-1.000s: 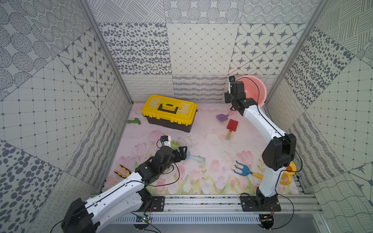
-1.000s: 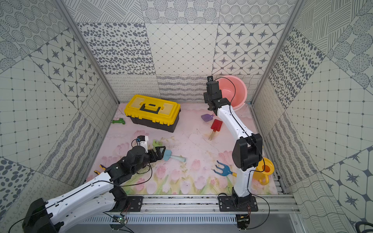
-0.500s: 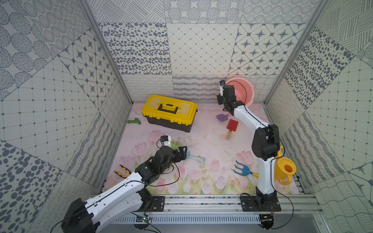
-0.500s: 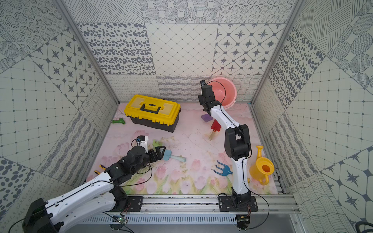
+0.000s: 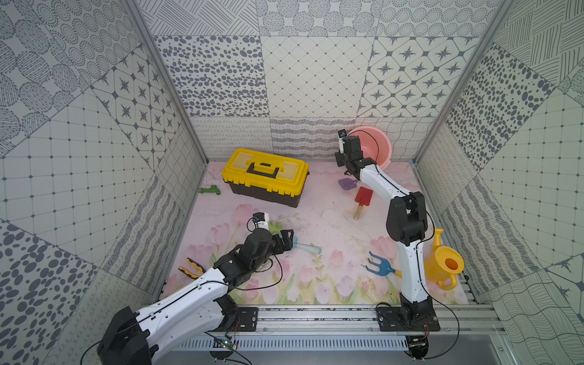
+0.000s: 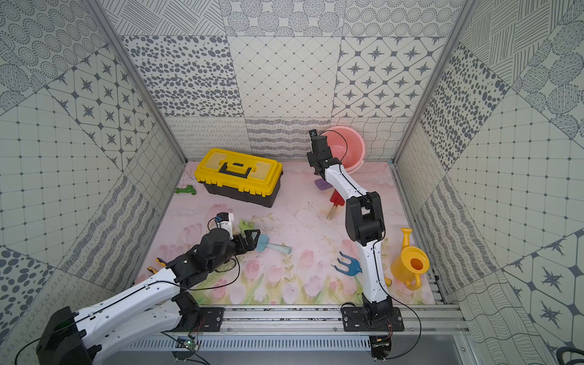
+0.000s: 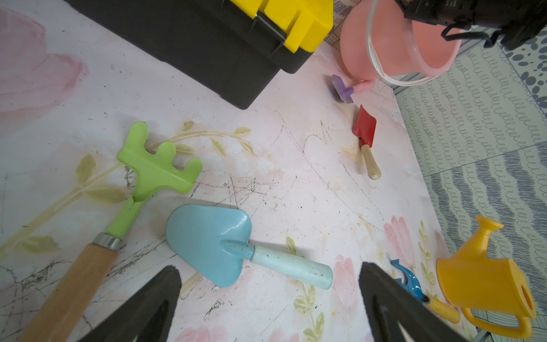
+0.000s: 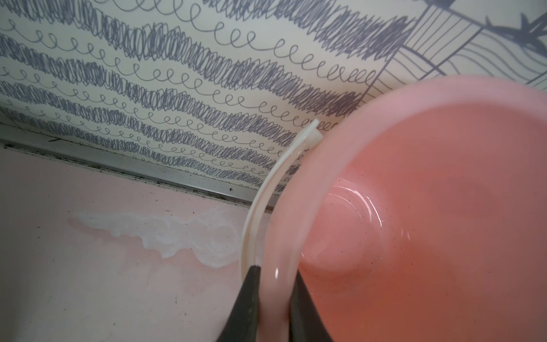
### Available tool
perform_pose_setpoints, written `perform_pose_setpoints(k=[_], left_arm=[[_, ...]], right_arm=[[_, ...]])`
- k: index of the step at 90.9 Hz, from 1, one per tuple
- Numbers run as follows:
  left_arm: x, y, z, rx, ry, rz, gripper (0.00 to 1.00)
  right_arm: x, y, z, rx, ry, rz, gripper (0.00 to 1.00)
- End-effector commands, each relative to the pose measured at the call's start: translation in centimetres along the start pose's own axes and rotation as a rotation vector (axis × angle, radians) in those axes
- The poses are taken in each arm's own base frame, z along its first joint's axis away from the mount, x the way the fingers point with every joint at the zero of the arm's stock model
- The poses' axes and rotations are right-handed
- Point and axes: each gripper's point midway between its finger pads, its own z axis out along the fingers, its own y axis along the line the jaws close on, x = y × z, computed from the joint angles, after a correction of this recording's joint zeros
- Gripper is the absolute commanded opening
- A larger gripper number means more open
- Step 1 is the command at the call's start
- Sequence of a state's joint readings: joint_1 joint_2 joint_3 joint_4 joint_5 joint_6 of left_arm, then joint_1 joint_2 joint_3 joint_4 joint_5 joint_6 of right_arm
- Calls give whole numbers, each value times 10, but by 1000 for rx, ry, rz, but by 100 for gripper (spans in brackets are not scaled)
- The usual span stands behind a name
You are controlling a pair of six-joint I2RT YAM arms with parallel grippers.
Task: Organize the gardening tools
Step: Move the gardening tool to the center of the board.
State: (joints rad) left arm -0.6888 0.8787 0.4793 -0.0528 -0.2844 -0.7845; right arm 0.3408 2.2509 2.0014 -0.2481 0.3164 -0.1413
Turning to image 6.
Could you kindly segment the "purple shovel pink handle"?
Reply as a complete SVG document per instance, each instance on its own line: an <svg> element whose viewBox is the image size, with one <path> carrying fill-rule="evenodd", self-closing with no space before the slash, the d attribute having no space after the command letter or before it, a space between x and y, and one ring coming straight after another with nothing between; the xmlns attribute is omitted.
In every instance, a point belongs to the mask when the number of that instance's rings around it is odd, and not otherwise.
<svg viewBox="0 0 584 365"><path fill-rule="evenodd" d="M317 179L314 183L320 191L325 191L332 188L332 185L322 178Z"/></svg>

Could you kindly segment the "pink plastic bucket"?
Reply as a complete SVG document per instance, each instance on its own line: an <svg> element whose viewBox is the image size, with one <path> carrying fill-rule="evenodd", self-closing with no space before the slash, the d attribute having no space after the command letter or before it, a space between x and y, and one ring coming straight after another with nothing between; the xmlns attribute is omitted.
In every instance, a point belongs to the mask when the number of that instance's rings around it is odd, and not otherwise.
<svg viewBox="0 0 584 365"><path fill-rule="evenodd" d="M325 130L323 135L327 137L332 156L342 162L349 174L363 165L366 148L357 131L347 126L333 126Z"/></svg>

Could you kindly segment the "red shovel wooden handle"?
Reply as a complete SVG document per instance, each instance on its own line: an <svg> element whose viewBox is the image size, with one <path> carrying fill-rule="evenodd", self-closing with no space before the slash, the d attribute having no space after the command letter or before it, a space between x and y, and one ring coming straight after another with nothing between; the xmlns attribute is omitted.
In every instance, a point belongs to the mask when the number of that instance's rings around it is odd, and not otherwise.
<svg viewBox="0 0 584 365"><path fill-rule="evenodd" d="M338 210L339 206L345 205L345 199L337 190L335 190L330 198L330 202L332 203L332 207L326 216L328 221L331 221L333 217L335 217L336 211Z"/></svg>

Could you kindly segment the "blue fork yellow handle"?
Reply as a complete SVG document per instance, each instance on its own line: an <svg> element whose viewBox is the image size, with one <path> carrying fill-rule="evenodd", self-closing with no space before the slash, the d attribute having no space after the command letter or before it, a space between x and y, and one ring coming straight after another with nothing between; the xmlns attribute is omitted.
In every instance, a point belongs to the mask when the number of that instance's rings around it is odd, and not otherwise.
<svg viewBox="0 0 584 365"><path fill-rule="evenodd" d="M338 266L334 265L334 269L337 272L340 272L344 275L354 277L359 273L362 274L362 278L359 282L363 285L363 288L371 287L374 283L380 284L382 281L384 282L383 286L391 286L392 279L390 278L382 278L383 275L383 268L380 265L380 255L376 254L373 250L369 254L363 254L363 257L366 259L365 263L365 272L363 273L363 269L360 265L360 262L349 255L343 254L343 252L339 253L343 258L348 259L349 262L344 262L341 259L337 259L339 265L345 266L346 270L340 269Z"/></svg>

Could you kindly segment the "yellow watering can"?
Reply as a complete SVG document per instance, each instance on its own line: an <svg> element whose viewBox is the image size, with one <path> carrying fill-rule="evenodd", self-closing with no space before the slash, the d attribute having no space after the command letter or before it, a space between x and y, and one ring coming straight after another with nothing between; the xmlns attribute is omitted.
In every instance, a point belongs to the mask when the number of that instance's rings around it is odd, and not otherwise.
<svg viewBox="0 0 584 365"><path fill-rule="evenodd" d="M418 290L422 286L422 276L430 270L427 254L410 244L411 228L401 228L401 250L391 263L390 271L396 281L403 283L409 290Z"/></svg>

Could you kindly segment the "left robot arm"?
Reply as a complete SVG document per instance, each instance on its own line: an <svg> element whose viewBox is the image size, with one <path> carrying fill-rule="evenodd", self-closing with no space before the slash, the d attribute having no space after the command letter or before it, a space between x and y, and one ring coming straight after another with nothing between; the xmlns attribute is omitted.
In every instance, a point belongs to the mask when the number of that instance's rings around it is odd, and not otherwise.
<svg viewBox="0 0 584 365"><path fill-rule="evenodd" d="M36 355L41 364L101 364L161 332L192 331L200 306L190 290L230 259L254 251L259 230L233 235L215 228L198 245L141 283L92 306L65 307L50 317Z"/></svg>

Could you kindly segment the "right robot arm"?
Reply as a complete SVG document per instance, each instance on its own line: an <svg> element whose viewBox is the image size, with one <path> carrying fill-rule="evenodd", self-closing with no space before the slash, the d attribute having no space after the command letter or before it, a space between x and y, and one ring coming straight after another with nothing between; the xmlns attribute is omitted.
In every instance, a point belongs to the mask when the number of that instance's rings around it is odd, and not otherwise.
<svg viewBox="0 0 584 365"><path fill-rule="evenodd" d="M380 195L366 191L349 176L342 162L332 156L323 133L313 129L309 136L311 151L307 153L307 159L310 167L345 200L345 228L360 250L364 320L370 326L386 322L393 314L393 303L381 263L386 227Z"/></svg>

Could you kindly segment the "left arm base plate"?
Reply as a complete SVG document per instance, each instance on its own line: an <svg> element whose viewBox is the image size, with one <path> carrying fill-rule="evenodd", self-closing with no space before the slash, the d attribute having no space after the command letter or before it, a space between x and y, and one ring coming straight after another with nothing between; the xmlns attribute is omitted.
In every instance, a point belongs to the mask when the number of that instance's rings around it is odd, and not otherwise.
<svg viewBox="0 0 584 365"><path fill-rule="evenodd" d="M184 316L182 331L188 333L219 332L224 320L224 307L201 307Z"/></svg>

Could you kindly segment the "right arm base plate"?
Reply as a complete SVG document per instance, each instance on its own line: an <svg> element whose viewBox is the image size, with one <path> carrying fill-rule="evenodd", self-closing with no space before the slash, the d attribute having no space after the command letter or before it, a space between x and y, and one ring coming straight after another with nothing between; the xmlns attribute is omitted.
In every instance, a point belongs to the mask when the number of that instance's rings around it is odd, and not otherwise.
<svg viewBox="0 0 584 365"><path fill-rule="evenodd" d="M362 307L343 306L341 309L342 324L345 332L404 332L405 325L401 311L394 307L392 314L385 319L371 319Z"/></svg>

